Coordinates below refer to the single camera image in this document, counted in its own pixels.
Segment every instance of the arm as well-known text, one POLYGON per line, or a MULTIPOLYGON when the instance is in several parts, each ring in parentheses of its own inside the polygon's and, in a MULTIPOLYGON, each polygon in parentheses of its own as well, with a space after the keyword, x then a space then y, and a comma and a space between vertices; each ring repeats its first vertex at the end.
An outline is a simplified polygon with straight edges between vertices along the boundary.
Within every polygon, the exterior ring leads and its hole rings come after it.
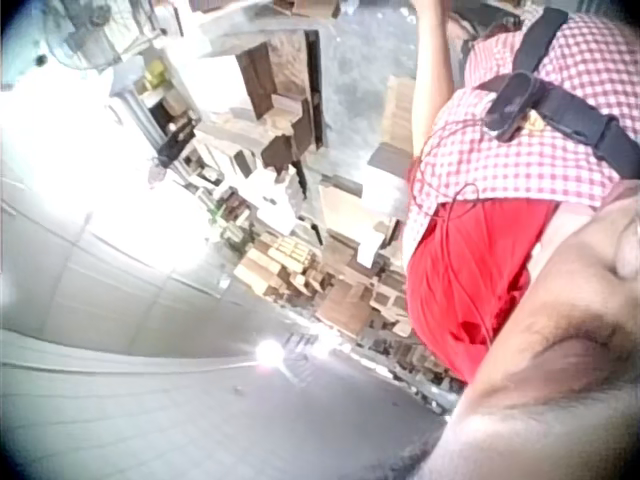
POLYGON ((431 135, 440 109, 453 95, 447 40, 446 0, 414 0, 418 12, 418 71, 413 99, 413 153, 418 156, 431 135))

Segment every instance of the light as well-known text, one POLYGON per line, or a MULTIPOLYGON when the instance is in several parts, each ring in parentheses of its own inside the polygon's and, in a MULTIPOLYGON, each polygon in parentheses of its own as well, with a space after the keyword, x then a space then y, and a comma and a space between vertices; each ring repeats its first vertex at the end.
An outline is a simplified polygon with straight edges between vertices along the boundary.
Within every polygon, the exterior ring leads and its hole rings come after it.
POLYGON ((351 353, 351 350, 353 349, 353 345, 351 345, 350 343, 343 343, 342 345, 340 345, 338 347, 338 349, 343 352, 343 353, 351 353))
POLYGON ((389 380, 393 380, 393 374, 389 371, 389 369, 387 367, 383 367, 382 365, 378 365, 375 368, 376 373, 378 375, 381 375, 385 378, 388 378, 389 380))
POLYGON ((340 334, 323 324, 314 325, 311 331, 318 335, 317 342, 311 347, 311 353, 317 358, 327 358, 332 350, 340 346, 340 334))
POLYGON ((284 349, 275 340, 264 340, 256 348, 256 359, 265 367, 281 367, 284 362, 284 349))

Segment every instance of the person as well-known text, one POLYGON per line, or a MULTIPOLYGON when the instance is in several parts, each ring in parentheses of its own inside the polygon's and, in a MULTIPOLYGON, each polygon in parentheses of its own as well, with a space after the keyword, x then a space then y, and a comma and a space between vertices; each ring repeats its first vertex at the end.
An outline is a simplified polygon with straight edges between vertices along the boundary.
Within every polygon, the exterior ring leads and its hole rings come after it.
MULTIPOLYGON (((640 181, 621 179, 615 159, 533 115, 508 142, 483 131, 497 97, 478 87, 512 71, 543 11, 528 11, 521 30, 476 42, 465 86, 454 91, 448 2, 414 4, 407 303, 420 338, 468 386, 441 434, 367 478, 631 478, 640 444, 640 181), (577 220, 566 205, 582 208, 577 220), (558 215, 571 217, 569 228, 548 243, 532 277, 532 250, 558 215), (469 252, 484 258, 468 260, 469 252), (499 271, 503 284, 478 267, 499 271), (487 288, 475 280, 483 275, 487 288), (482 295, 465 288, 478 285, 482 295), (456 295, 448 302, 441 292, 456 295)), ((533 73, 640 138, 636 33, 586 15, 557 27, 533 73)))

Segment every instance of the checkered shirt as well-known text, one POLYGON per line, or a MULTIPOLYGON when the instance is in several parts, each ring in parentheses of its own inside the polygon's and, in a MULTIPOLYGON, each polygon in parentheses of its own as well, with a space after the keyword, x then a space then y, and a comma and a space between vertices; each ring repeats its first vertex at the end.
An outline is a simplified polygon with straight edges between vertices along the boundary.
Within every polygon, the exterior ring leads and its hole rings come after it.
MULTIPOLYGON (((589 147, 548 126, 523 131, 507 144, 483 133, 480 122, 495 94, 473 86, 511 71, 524 32, 540 13, 525 18, 519 32, 476 43, 466 67, 466 87, 439 113, 420 171, 410 186, 413 195, 402 247, 405 268, 439 203, 454 198, 526 197, 597 207, 619 179, 606 163, 596 160, 589 147)), ((600 112, 617 116, 632 138, 640 138, 636 32, 603 18, 573 15, 536 74, 600 112)))

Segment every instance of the red wire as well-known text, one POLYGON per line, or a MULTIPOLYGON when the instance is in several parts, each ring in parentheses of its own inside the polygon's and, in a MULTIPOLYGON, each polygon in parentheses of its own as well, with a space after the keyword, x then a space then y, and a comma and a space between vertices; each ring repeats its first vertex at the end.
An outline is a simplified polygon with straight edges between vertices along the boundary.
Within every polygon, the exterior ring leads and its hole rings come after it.
POLYGON ((410 195, 411 195, 411 200, 413 201, 414 204, 418 205, 418 207, 422 210, 422 205, 417 201, 416 195, 414 193, 414 187, 415 187, 415 181, 417 179, 417 175, 418 173, 421 176, 421 181, 423 182, 423 184, 430 188, 431 190, 433 190, 434 192, 436 192, 438 195, 443 196, 443 197, 448 197, 451 199, 451 206, 447 212, 447 214, 442 217, 442 216, 438 216, 438 215, 433 215, 430 213, 427 213, 423 210, 423 213, 425 213, 426 215, 430 216, 432 219, 444 219, 445 221, 445 231, 444 231, 444 239, 443 239, 443 245, 442 245, 442 255, 443 258, 445 259, 445 261, 447 262, 447 266, 449 269, 449 276, 452 279, 453 282, 455 282, 457 284, 457 286, 459 287, 460 291, 464 294, 464 296, 466 297, 467 301, 469 302, 469 304, 471 305, 473 311, 475 312, 478 321, 480 323, 480 326, 482 327, 482 331, 483 334, 487 340, 487 346, 491 345, 491 334, 490 334, 490 329, 487 326, 487 322, 485 321, 485 319, 482 316, 482 313, 480 312, 480 309, 478 308, 478 305, 473 301, 473 299, 471 298, 471 295, 469 294, 469 292, 467 291, 467 289, 464 287, 464 285, 462 284, 462 282, 460 281, 460 279, 458 278, 458 276, 456 275, 455 271, 453 270, 453 268, 451 267, 452 263, 451 263, 451 252, 449 250, 449 222, 451 220, 456 220, 458 218, 463 217, 464 215, 468 214, 471 209, 475 208, 476 205, 479 203, 480 200, 480 189, 478 188, 478 186, 475 183, 465 183, 462 188, 460 188, 454 195, 453 197, 450 197, 447 194, 444 194, 442 192, 440 192, 439 190, 437 190, 435 187, 433 187, 433 185, 431 185, 429 182, 427 182, 425 180, 425 174, 424 174, 424 168, 423 168, 423 159, 428 156, 431 155, 431 153, 440 146, 440 144, 446 140, 447 138, 449 138, 451 135, 454 135, 455 133, 458 133, 459 131, 465 129, 465 128, 469 128, 472 126, 478 126, 481 125, 482 121, 477 119, 477 118, 473 118, 473 119, 463 119, 463 120, 458 120, 456 122, 450 122, 448 124, 444 124, 442 127, 438 128, 437 130, 435 130, 431 136, 429 137, 429 139, 425 142, 424 146, 422 147, 422 152, 420 154, 419 157, 419 164, 417 165, 417 168, 414 168, 411 172, 410 178, 409 178, 409 189, 410 189, 410 195), (441 132, 442 130, 444 130, 446 127, 450 127, 450 126, 457 126, 457 128, 453 129, 453 131, 449 132, 447 135, 443 135, 437 142, 435 142, 435 144, 432 144, 431 140, 434 138, 434 136, 438 133, 441 132), (471 206, 465 210, 463 213, 455 216, 455 217, 451 217, 451 214, 453 212, 453 207, 455 205, 455 202, 457 201, 458 197, 460 196, 460 194, 468 187, 474 187, 476 189, 477 195, 476 195, 476 199, 472 201, 471 206))

